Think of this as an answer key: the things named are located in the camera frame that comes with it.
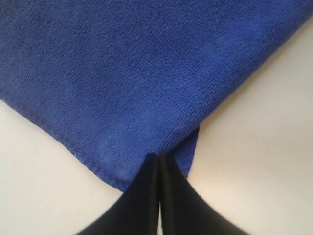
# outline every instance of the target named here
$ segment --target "cream background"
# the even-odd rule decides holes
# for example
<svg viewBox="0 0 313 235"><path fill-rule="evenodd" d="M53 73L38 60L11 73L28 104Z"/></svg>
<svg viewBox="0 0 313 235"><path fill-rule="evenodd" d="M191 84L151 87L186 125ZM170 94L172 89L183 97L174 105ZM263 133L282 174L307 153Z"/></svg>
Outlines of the cream background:
<svg viewBox="0 0 313 235"><path fill-rule="evenodd" d="M252 235L313 234L313 19L201 125L189 181ZM121 193L0 101L0 234L70 235Z"/></svg>

